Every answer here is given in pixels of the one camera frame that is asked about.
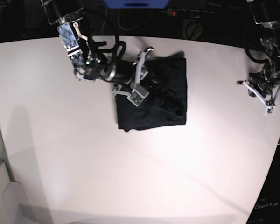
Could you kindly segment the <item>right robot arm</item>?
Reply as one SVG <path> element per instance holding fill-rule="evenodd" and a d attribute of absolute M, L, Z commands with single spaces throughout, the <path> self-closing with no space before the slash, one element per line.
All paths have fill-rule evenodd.
<path fill-rule="evenodd" d="M 43 0 L 49 24 L 57 31 L 73 66 L 75 77 L 82 81 L 102 81 L 112 84 L 113 96 L 122 95 L 138 107 L 163 80 L 149 71 L 146 57 L 154 49 L 147 47 L 134 62 L 123 60 L 126 42 L 120 40 L 112 22 L 103 14 L 84 9 L 76 0 Z M 102 19 L 114 32 L 115 44 L 106 49 L 105 41 L 93 39 L 93 27 L 86 14 Z"/>

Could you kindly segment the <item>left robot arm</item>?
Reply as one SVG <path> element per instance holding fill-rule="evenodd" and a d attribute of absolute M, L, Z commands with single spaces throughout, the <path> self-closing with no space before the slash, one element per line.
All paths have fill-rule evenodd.
<path fill-rule="evenodd" d="M 259 72 L 249 73 L 246 80 L 240 80 L 238 85 L 248 89 L 250 97 L 257 97 L 265 107 L 265 115 L 273 114 L 275 101 L 280 92 L 280 1 L 279 0 L 249 0 L 255 25 L 260 30 L 260 52 L 266 59 L 256 59 L 250 53 L 251 45 L 248 39 L 250 24 L 244 31 L 244 50 L 251 61 L 261 64 Z"/>

